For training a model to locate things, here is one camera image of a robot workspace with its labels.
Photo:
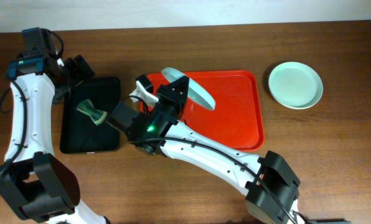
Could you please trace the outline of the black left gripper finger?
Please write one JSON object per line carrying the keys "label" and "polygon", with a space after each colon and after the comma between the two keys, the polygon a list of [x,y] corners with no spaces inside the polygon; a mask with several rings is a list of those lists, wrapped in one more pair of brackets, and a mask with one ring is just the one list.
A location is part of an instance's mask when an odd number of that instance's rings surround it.
{"label": "black left gripper finger", "polygon": [[80,80],[89,80],[95,76],[95,72],[91,69],[86,60],[81,56],[77,55],[74,58],[76,64],[76,70]]}
{"label": "black left gripper finger", "polygon": [[68,73],[68,79],[71,86],[76,86],[81,82],[80,70],[78,63],[73,58],[68,58],[64,61],[64,68]]}

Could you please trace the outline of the light blue plate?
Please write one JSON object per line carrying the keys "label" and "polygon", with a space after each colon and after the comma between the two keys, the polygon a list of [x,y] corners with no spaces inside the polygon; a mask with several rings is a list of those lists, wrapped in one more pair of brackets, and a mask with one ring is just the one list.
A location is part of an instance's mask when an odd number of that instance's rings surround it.
{"label": "light blue plate", "polygon": [[202,106],[207,110],[210,111],[215,110],[216,102],[214,98],[205,88],[203,88],[196,81],[191,79],[191,77],[172,67],[166,67],[162,69],[161,74],[169,83],[175,82],[182,77],[188,77],[189,78],[189,88],[187,92],[188,98],[190,98],[194,103],[197,103],[198,105]]}

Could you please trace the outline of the green yellow sponge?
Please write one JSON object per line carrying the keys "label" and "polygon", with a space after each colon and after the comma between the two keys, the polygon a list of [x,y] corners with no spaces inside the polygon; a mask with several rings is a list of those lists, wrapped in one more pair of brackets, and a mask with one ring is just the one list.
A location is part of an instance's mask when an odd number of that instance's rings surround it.
{"label": "green yellow sponge", "polygon": [[77,105],[77,110],[89,116],[93,123],[97,126],[102,124],[108,116],[106,111],[96,109],[90,99],[79,102]]}

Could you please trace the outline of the light green plate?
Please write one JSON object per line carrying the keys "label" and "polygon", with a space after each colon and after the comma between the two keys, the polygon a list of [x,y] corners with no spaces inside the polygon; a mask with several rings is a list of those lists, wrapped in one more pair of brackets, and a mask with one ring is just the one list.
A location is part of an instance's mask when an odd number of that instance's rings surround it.
{"label": "light green plate", "polygon": [[323,94],[319,74],[300,62],[284,62],[275,66],[269,74],[268,87],[279,104],[294,110],[313,107]]}

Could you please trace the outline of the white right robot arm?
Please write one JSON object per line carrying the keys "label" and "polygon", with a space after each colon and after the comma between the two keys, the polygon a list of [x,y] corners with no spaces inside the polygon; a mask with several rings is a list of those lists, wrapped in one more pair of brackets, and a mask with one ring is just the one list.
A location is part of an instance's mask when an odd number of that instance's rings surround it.
{"label": "white right robot arm", "polygon": [[152,110],[133,120],[126,133],[129,142],[148,154],[185,161],[220,177],[245,196],[248,212],[263,223],[307,223],[298,210],[300,180],[281,155],[268,151],[260,157],[232,149],[180,121],[189,83],[183,75],[154,95],[148,77],[138,77],[130,97]]}

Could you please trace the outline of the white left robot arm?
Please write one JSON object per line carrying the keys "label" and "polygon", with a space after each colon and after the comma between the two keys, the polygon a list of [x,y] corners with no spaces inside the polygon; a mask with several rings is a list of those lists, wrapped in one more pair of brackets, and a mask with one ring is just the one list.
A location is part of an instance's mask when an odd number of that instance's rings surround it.
{"label": "white left robot arm", "polygon": [[0,195],[21,220],[108,223],[80,198],[74,173],[54,154],[51,108],[55,85],[40,59],[19,59],[7,70],[13,96],[11,141],[0,165]]}

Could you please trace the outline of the black water tray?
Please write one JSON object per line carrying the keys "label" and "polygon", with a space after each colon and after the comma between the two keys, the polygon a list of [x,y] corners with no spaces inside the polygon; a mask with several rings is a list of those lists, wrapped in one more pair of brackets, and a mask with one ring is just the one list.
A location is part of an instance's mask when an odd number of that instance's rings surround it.
{"label": "black water tray", "polygon": [[110,113],[120,101],[120,93],[120,80],[116,77],[93,78],[74,88],[63,106],[60,151],[79,154],[117,150],[119,132],[105,123],[96,125],[77,106],[89,99],[95,108]]}

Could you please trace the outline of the red plastic tray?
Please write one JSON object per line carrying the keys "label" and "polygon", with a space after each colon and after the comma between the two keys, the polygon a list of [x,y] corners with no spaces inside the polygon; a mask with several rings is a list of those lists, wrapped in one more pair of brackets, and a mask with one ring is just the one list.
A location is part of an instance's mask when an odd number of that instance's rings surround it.
{"label": "red plastic tray", "polygon": [[246,70],[185,72],[214,98],[210,111],[188,99],[181,122],[233,149],[252,152],[265,141],[258,87]]}

